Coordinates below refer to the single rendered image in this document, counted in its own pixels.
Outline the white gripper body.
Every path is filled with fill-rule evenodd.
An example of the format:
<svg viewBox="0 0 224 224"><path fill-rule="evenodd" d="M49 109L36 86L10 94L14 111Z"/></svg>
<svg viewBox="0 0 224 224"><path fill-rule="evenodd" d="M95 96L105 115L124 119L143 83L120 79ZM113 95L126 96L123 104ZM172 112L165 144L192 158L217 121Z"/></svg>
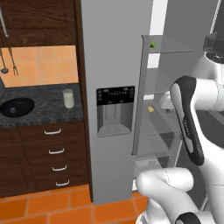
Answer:
<svg viewBox="0 0 224 224"><path fill-rule="evenodd" d="M172 105L171 95L170 92L167 91L163 94L161 99L159 100L159 105L161 109L165 110L166 112L172 112L174 107Z"/></svg>

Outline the glass fridge shelf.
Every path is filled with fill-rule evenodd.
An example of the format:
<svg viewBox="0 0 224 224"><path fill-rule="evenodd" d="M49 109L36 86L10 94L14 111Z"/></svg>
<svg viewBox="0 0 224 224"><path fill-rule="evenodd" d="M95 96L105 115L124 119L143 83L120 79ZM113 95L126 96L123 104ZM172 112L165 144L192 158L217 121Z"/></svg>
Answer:
<svg viewBox="0 0 224 224"><path fill-rule="evenodd" d="M151 48L152 41L156 41L156 47ZM149 53L187 53L193 52L193 49L168 38L164 35L143 35L143 44L149 50Z"/></svg>
<svg viewBox="0 0 224 224"><path fill-rule="evenodd" d="M146 113L142 115L140 135L152 135L179 131L176 124L167 122L159 113Z"/></svg>

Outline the grey fridge door with dispenser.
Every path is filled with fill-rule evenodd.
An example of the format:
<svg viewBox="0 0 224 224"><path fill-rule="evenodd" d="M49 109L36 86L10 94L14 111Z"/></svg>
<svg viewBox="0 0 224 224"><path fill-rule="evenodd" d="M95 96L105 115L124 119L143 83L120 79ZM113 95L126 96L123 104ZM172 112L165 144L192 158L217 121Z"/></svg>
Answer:
<svg viewBox="0 0 224 224"><path fill-rule="evenodd" d="M143 35L153 0L81 0L93 200L128 200Z"/></svg>

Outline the grey fridge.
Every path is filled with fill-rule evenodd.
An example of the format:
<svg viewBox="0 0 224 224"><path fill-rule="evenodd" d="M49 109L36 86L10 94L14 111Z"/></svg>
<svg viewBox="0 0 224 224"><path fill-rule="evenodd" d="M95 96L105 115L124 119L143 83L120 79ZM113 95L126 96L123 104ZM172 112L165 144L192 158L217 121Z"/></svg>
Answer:
<svg viewBox="0 0 224 224"><path fill-rule="evenodd" d="M171 84L179 77L191 73L197 60L202 56L205 36L210 32L216 5L219 0L153 0L150 14L150 29L144 35L164 35L193 49L193 52L149 53L147 73L144 86L143 112L153 107L168 123L179 127L175 111L161 109L159 100ZM82 87L85 131L88 135L89 162L90 143L88 131L88 102L86 87L85 58L82 47L83 75L80 78ZM135 157L134 178L139 172L158 168L185 167L192 172L194 187L190 197L200 207L206 197L203 178L198 168L191 163L180 136L180 130L141 136L139 135L138 152Z"/></svg>

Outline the glass of lemonade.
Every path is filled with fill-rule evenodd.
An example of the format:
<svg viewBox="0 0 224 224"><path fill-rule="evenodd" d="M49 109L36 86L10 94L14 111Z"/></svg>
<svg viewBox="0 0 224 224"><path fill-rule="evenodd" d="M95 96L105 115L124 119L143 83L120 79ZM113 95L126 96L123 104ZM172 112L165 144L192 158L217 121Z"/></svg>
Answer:
<svg viewBox="0 0 224 224"><path fill-rule="evenodd" d="M74 92L72 89L64 89L62 91L64 105L67 109L72 109L74 107Z"/></svg>

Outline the black ice bowl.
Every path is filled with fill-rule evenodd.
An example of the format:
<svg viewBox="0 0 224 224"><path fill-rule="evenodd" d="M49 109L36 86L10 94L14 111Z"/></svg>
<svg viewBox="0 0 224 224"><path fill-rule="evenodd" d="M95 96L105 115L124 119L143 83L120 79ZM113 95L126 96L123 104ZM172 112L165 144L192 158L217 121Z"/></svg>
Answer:
<svg viewBox="0 0 224 224"><path fill-rule="evenodd" d="M4 102L0 106L0 113L6 117L26 116L34 109L34 100L29 98L15 98ZM11 108L16 108L16 113L11 113Z"/></svg>

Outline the dark wood drawer front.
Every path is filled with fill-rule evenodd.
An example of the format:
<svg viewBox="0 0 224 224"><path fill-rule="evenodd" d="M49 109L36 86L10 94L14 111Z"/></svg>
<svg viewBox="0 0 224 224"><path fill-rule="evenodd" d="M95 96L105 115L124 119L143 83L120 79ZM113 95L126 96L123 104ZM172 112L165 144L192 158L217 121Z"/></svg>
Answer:
<svg viewBox="0 0 224 224"><path fill-rule="evenodd" d="M85 158L86 147L84 143L78 142L62 142L62 143L36 143L26 144L24 146L28 158L44 159L44 158ZM61 154L50 155L50 151L65 151Z"/></svg>
<svg viewBox="0 0 224 224"><path fill-rule="evenodd" d="M44 131L56 131L61 129L57 135L46 135ZM36 143L40 141L65 141L67 139L84 139L83 121L57 122L35 126L24 126L18 128L24 143Z"/></svg>
<svg viewBox="0 0 224 224"><path fill-rule="evenodd" d="M67 165L64 171L53 171L54 168L62 168ZM55 159L41 160L31 163L31 169L35 175L67 175L67 174L87 174L86 162L79 159Z"/></svg>
<svg viewBox="0 0 224 224"><path fill-rule="evenodd" d="M88 176L82 174L67 174L67 175L56 175L56 176L42 176L40 178L35 177L35 184L38 192L61 189L71 186L81 186L88 183ZM56 186L55 182L65 183L70 180L69 185Z"/></svg>

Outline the hanging grey meat fork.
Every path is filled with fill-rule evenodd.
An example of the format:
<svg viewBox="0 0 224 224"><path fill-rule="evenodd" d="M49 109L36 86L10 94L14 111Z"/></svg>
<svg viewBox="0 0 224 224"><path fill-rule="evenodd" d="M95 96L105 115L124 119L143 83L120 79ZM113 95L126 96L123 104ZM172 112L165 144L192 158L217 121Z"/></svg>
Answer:
<svg viewBox="0 0 224 224"><path fill-rule="evenodd" d="M18 70L17 70L16 64L15 64L15 61L14 61L14 58L13 58L13 53L12 53L11 47L9 47L8 50L9 50L10 58L11 58L11 61L12 61L14 76L18 76Z"/></svg>

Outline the hanging grey ladle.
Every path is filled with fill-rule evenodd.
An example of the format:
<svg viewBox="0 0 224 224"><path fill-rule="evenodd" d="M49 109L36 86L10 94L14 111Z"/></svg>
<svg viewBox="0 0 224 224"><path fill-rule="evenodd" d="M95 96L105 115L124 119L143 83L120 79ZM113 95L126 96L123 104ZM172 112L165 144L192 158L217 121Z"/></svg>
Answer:
<svg viewBox="0 0 224 224"><path fill-rule="evenodd" d="M1 48L0 48L0 57L1 57L2 62L3 62L3 68L1 69L1 73L7 74L9 72L9 69L6 67L6 65L4 63L4 56L3 56L3 52L2 52Z"/></svg>

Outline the dark wood base cupboard door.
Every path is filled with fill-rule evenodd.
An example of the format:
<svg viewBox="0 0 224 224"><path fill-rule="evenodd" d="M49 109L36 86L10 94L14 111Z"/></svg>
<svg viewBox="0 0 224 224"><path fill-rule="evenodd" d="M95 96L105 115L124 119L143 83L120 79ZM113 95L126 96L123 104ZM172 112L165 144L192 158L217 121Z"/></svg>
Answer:
<svg viewBox="0 0 224 224"><path fill-rule="evenodd" d="M18 128L0 129L0 198L36 191Z"/></svg>

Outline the dark wood wall cupboard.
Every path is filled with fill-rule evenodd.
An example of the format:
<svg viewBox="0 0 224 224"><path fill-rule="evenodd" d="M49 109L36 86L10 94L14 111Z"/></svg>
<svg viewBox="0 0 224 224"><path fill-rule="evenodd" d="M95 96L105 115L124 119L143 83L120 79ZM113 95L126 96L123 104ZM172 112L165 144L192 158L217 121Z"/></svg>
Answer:
<svg viewBox="0 0 224 224"><path fill-rule="evenodd" d="M74 0L0 0L0 46L74 46Z"/></svg>

